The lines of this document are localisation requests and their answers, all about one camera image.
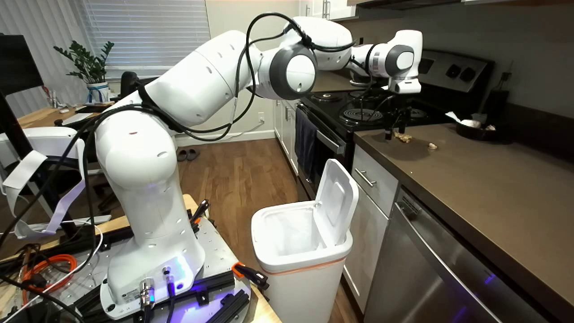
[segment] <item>oven door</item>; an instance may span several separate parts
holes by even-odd
[[[348,140],[328,127],[310,109],[297,107],[296,118],[296,154],[299,168],[299,199],[313,199],[324,163],[328,158],[339,159],[344,166],[348,163]]]

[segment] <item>white trash can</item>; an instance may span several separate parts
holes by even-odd
[[[251,219],[252,247],[269,276],[269,303],[283,321],[328,321],[358,188],[337,159],[328,159],[315,201],[258,210]]]

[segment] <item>kitchen cabinet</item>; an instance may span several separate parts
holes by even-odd
[[[387,215],[358,188],[358,202],[349,226],[353,247],[346,254],[342,272],[362,312],[371,290],[385,228]]]
[[[548,3],[572,3],[574,0],[461,0],[462,3],[507,3],[507,5],[548,5]]]
[[[342,19],[355,16],[355,5],[348,5],[348,0],[299,0],[299,12],[303,16]]]
[[[294,174],[297,174],[297,158],[294,152],[296,107],[297,100],[276,100],[274,109],[274,134],[281,143],[281,149]]]
[[[349,226],[353,247],[342,272],[364,312],[398,179],[360,147],[355,147],[351,172],[358,183],[358,202]]]
[[[461,0],[348,0],[349,5],[380,5],[387,9],[414,9],[459,1]]]
[[[299,0],[299,12],[303,16],[322,16],[322,0]]]

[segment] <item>wooden floor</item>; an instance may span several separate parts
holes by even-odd
[[[199,145],[199,158],[179,163],[183,192],[209,201],[209,215],[236,258],[258,267],[251,245],[251,215],[270,204],[297,201],[294,174],[276,140]],[[331,323],[355,323],[342,287]]]

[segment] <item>stove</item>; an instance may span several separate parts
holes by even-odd
[[[301,98],[299,107],[321,118],[340,136],[365,129],[405,131],[407,125],[448,122],[441,109],[412,95],[392,95],[382,89],[315,91]]]
[[[313,197],[328,158],[337,158],[351,172],[355,131],[382,129],[385,138],[392,138],[392,132],[409,132],[414,125],[450,122],[446,111],[468,116],[478,109],[491,70],[493,62],[486,59],[425,50],[419,62],[421,93],[357,88],[315,91],[301,98],[296,154],[306,197]]]

